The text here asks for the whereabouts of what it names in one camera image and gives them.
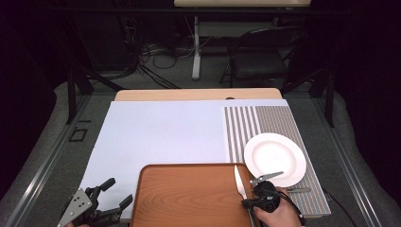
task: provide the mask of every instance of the knife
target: knife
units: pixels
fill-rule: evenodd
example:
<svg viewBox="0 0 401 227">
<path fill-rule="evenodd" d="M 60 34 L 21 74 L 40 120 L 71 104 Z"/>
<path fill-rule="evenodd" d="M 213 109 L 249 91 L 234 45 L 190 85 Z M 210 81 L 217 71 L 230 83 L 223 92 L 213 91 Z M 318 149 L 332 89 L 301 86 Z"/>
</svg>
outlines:
<svg viewBox="0 0 401 227">
<path fill-rule="evenodd" d="M 245 192 L 245 187 L 244 187 L 244 184 L 242 183 L 241 176 L 239 175 L 238 167 L 236 165 L 234 167 L 234 175 L 235 175 L 236 189 L 238 190 L 239 195 L 241 195 L 242 198 L 244 200 L 246 200 L 247 194 Z M 251 220 L 251 226 L 256 227 L 256 221 L 254 220 L 254 216 L 253 216 L 251 209 L 247 209 L 247 210 L 248 210 L 248 215 Z"/>
</svg>

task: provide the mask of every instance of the chair seat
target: chair seat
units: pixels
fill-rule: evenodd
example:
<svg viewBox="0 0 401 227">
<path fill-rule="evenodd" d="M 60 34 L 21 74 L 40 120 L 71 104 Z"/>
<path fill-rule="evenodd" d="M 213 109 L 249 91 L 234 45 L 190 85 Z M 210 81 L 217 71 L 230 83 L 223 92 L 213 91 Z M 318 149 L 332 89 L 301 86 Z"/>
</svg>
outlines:
<svg viewBox="0 0 401 227">
<path fill-rule="evenodd" d="M 276 51 L 262 53 L 236 53 L 235 76 L 239 79 L 266 77 L 282 78 L 288 69 Z"/>
</svg>

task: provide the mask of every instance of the dark background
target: dark background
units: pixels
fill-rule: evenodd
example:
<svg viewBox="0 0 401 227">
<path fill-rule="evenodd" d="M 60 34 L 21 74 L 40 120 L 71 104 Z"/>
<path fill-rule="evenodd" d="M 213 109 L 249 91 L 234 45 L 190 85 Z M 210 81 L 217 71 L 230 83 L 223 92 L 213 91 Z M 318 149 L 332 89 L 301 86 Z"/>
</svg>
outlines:
<svg viewBox="0 0 401 227">
<path fill-rule="evenodd" d="M 115 6 L 114 1 L 96 2 L 97 7 Z M 397 180 L 401 175 L 401 113 L 398 107 L 401 20 L 397 12 L 400 4 L 347 2 L 312 0 L 313 9 L 347 9 L 352 5 L 361 17 L 356 21 L 307 21 L 310 39 L 299 64 L 303 65 L 302 60 L 304 63 L 314 61 L 304 64 L 309 68 L 299 68 L 302 73 L 297 77 L 319 67 L 328 56 L 335 56 L 338 66 L 336 91 L 346 101 L 358 149 L 383 188 L 401 204 L 401 183 Z M 66 3 L 80 4 L 73 0 Z M 172 1 L 136 1 L 133 4 L 144 8 L 153 4 L 160 8 L 173 7 Z M 69 56 L 76 56 L 79 63 L 96 70 L 125 69 L 135 65 L 132 46 L 124 44 L 125 33 L 116 17 L 89 19 L 79 16 L 73 20 L 74 28 L 65 27 L 71 26 L 71 21 L 56 18 L 58 20 L 32 1 L 1 3 L 1 197 L 20 171 L 51 115 L 56 101 L 53 90 L 66 81 L 74 64 Z M 166 46 L 177 42 L 177 30 L 172 29 L 180 27 L 182 21 L 177 18 L 154 16 L 138 20 L 144 37 Z M 77 37 L 74 29 L 86 35 Z M 334 47 L 338 43 L 342 48 Z"/>
</svg>

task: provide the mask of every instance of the gray carpet floor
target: gray carpet floor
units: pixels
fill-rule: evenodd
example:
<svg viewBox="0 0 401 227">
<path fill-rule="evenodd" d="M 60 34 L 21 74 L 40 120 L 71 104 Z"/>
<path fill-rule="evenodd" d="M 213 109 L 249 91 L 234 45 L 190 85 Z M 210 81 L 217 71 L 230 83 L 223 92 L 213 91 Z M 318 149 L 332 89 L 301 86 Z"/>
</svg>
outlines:
<svg viewBox="0 0 401 227">
<path fill-rule="evenodd" d="M 207 51 L 203 53 L 199 80 L 193 80 L 190 76 L 192 74 L 192 58 L 181 58 L 175 61 L 171 57 L 157 56 L 155 62 L 153 63 L 153 58 L 151 58 L 147 66 L 181 88 L 228 87 L 227 82 L 218 83 L 227 63 L 226 57 Z M 174 65 L 168 69 L 155 67 L 155 64 L 160 67 L 167 67 L 173 63 Z M 150 77 L 141 75 L 138 71 L 128 77 L 115 79 L 114 82 L 129 89 L 163 89 Z M 44 178 L 44 186 L 40 188 L 40 193 L 34 198 L 32 205 L 25 207 L 24 215 L 18 218 L 21 218 L 21 226 L 57 225 L 62 207 L 79 186 L 110 102 L 115 96 L 115 92 L 103 84 L 93 81 L 93 85 L 96 91 L 87 98 L 87 104 L 81 109 L 77 121 L 70 126 L 87 130 L 85 139 L 81 142 L 68 141 L 68 138 L 72 136 L 70 132 L 64 136 L 66 137 L 66 139 L 64 138 L 65 141 L 60 143 L 68 117 L 66 84 L 56 89 L 58 102 L 51 119 L 8 194 L 0 201 L 0 226 L 6 226 L 10 218 L 15 218 L 13 216 L 15 209 L 21 208 L 18 207 L 21 204 L 19 202 L 24 198 L 29 184 L 37 176 L 38 170 L 43 167 L 44 160 L 51 155 L 54 149 L 60 150 L 60 156 L 55 160 L 54 166 L 51 167 L 51 174 Z M 279 79 L 235 84 L 235 87 L 279 86 Z M 319 115 L 321 110 L 316 103 L 320 103 L 320 100 L 311 99 L 305 92 L 307 88 L 308 84 L 305 84 L 293 93 L 285 95 L 284 98 L 288 101 L 294 115 L 321 185 L 346 208 L 357 226 L 370 226 L 366 222 L 366 218 L 357 203 L 355 192 L 350 187 L 341 168 L 339 157 L 336 154 L 336 146 L 327 132 L 326 123 Z M 334 123 L 335 132 L 346 150 L 358 178 L 366 189 L 381 226 L 401 226 L 399 207 L 381 189 L 370 168 L 366 166 L 357 151 L 345 104 L 337 94 L 335 97 Z M 56 147 L 57 144 L 62 144 L 62 146 L 58 148 Z M 306 226 L 353 226 L 333 200 L 329 201 L 329 206 L 332 215 L 309 219 Z"/>
</svg>

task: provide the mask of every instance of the white table leg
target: white table leg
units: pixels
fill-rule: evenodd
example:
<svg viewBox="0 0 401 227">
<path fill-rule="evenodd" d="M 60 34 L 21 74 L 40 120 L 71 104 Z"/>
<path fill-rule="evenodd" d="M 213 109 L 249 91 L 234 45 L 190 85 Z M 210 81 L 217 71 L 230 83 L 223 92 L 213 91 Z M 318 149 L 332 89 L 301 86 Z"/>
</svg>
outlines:
<svg viewBox="0 0 401 227">
<path fill-rule="evenodd" d="M 194 36 L 195 36 L 195 56 L 194 56 L 194 65 L 192 69 L 192 79 L 200 78 L 200 70 L 201 70 L 201 50 L 200 50 L 200 34 L 199 34 L 199 21 L 198 16 L 195 16 L 194 23 Z"/>
</svg>

